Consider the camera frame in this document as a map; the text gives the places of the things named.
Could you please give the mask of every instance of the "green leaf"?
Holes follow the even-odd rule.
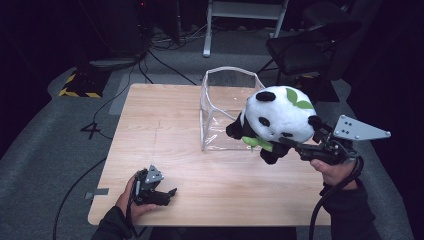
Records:
[[[291,103],[295,104],[297,102],[297,93],[293,89],[290,89],[290,88],[286,88],[286,91],[287,91],[287,99]]]
[[[256,138],[242,137],[241,140],[243,140],[244,143],[251,147],[256,147],[259,145],[259,141]]]
[[[259,140],[259,146],[261,146],[263,149],[265,149],[268,152],[272,152],[272,147],[273,147],[272,144],[263,139]]]
[[[301,109],[314,109],[314,107],[312,106],[312,104],[310,102],[304,101],[304,100],[297,102],[294,105],[298,108],[301,108]]]

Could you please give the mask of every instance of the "chair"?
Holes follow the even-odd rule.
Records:
[[[331,66],[332,55],[341,41],[359,30],[359,21],[342,21],[318,24],[298,32],[293,36],[270,38],[266,48],[271,55],[256,74],[263,71],[278,69],[275,85],[280,85],[281,76],[299,76],[307,73],[318,73],[320,77],[314,80],[314,86],[301,89],[316,102],[320,98],[323,87],[330,83],[325,79],[325,73]],[[268,69],[274,63],[277,68]],[[296,85],[288,82],[284,85]]]
[[[302,11],[302,26],[347,21],[355,2],[356,0],[347,0],[341,7],[325,1],[309,5]]]

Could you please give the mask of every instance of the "black cable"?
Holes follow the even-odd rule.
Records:
[[[140,70],[140,72],[141,72],[141,74],[143,74],[143,76],[147,79],[147,80],[149,80],[149,82],[151,83],[151,84],[154,84],[153,83],[153,81],[147,76],[147,74],[145,74],[144,72],[143,72],[143,70],[141,70],[141,67],[140,67],[140,62],[138,63],[138,69]]]
[[[130,74],[128,75],[128,82],[127,82],[127,85],[124,87],[124,89],[122,89],[122,91],[118,94],[118,95],[116,95],[115,97],[113,97],[113,98],[111,98],[111,99],[109,99],[106,103],[104,103],[99,109],[97,109],[97,111],[94,113],[94,115],[93,115],[93,122],[91,123],[91,124],[97,124],[96,123],[96,116],[97,116],[97,114],[100,112],[100,110],[102,110],[107,104],[109,104],[110,102],[112,102],[113,100],[115,100],[117,97],[119,97],[124,91],[125,91],[125,89],[127,89],[128,88],[128,86],[130,85],[130,82],[131,82],[131,74],[132,74],[132,72],[134,71],[134,67],[135,67],[135,64],[132,66],[132,68],[131,68],[131,71],[130,71]],[[113,138],[111,138],[111,137],[108,137],[108,136],[106,136],[106,135],[104,135],[102,132],[98,132],[98,133],[100,133],[100,135],[101,136],[103,136],[103,137],[105,137],[105,138],[107,138],[107,139],[113,139]]]
[[[172,39],[170,39],[169,37],[162,38],[161,36],[162,36],[163,32],[157,33],[155,35],[159,35],[159,37],[154,36],[152,38],[152,43],[153,43],[152,48],[157,50],[157,51],[168,51],[168,50],[180,49],[180,48],[184,47],[185,45],[187,45],[188,43],[192,43],[199,38],[205,37],[206,35],[203,35],[203,36],[196,36],[196,35],[199,34],[199,33],[204,33],[206,31],[205,30],[206,26],[207,25],[204,25],[203,27],[201,27],[197,30],[194,30],[192,32],[185,32],[185,34],[180,35],[179,36],[180,44],[175,44],[175,42]],[[163,46],[155,45],[156,43],[163,43],[163,42],[168,42],[168,46],[163,47]]]
[[[152,55],[152,57],[154,57],[158,62],[162,63],[163,65],[165,65],[166,67],[168,67],[169,69],[173,70],[174,72],[178,73],[181,77],[187,79],[189,82],[191,82],[193,85],[197,85],[196,83],[194,83],[193,81],[191,81],[190,79],[188,79],[186,76],[184,76],[182,73],[178,72],[177,70],[175,70],[174,68],[170,67],[169,65],[165,64],[164,62],[162,62],[161,60],[159,60],[150,50],[148,50],[148,52],[150,53],[150,55]]]
[[[320,208],[324,205],[324,202],[331,197],[334,193],[337,191],[340,191],[342,188],[344,188],[347,184],[355,180],[359,175],[361,175],[361,171],[364,167],[364,160],[362,157],[356,158],[355,166],[352,170],[352,172],[349,174],[347,178],[345,178],[340,183],[336,184],[334,187],[332,187],[329,191],[327,191],[321,199],[318,201],[318,203],[315,205],[314,211],[312,212],[311,216],[311,222],[309,224],[309,240],[314,239],[314,229],[315,229],[315,221],[318,216],[318,212]]]
[[[99,166],[104,161],[106,161],[106,157],[103,158],[102,160],[100,160],[98,163],[96,163],[90,169],[88,169],[83,175],[81,175],[81,177],[78,178],[78,180],[72,185],[72,187],[66,193],[66,195],[63,198],[62,202],[60,203],[59,209],[58,209],[58,211],[56,213],[56,218],[55,218],[54,226],[53,226],[53,240],[56,240],[57,223],[58,223],[58,220],[59,220],[60,211],[62,210],[62,207],[65,204],[65,201],[68,198],[69,194],[71,194],[72,190],[81,181],[81,179],[83,179],[88,173],[90,173],[94,168],[96,168],[97,166]]]
[[[142,71],[142,73],[147,75],[147,73],[149,72],[149,67],[147,67],[147,59],[144,59],[144,67],[146,68],[146,72]]]
[[[136,186],[136,181],[134,180],[132,186],[131,186],[131,195],[135,192],[135,186]],[[125,220],[127,221],[127,225],[130,228],[132,234],[138,238],[141,237],[141,235],[143,235],[144,231],[146,231],[147,227],[143,227],[143,229],[141,229],[140,233],[137,233],[137,231],[135,230],[134,224],[132,223],[132,217],[131,217],[131,205],[134,202],[134,198],[132,198],[130,195],[130,198],[128,198],[128,204],[127,204],[127,210],[126,210],[126,216],[125,216]]]

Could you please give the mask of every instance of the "black curtain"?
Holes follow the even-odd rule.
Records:
[[[424,239],[423,11],[422,1],[383,1],[344,76],[358,119],[392,133],[372,144],[403,197],[415,239]]]
[[[0,158],[51,97],[47,86],[72,66],[39,1],[0,7]]]

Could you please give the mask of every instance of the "black sleeve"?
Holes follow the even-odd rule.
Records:
[[[364,185],[356,179],[358,189],[340,190],[324,202],[324,209],[331,216],[333,240],[381,240],[374,226],[375,216],[368,205],[368,194]],[[324,184],[323,195],[330,189]]]
[[[122,240],[131,238],[125,216],[119,207],[112,207],[100,221],[92,240]]]

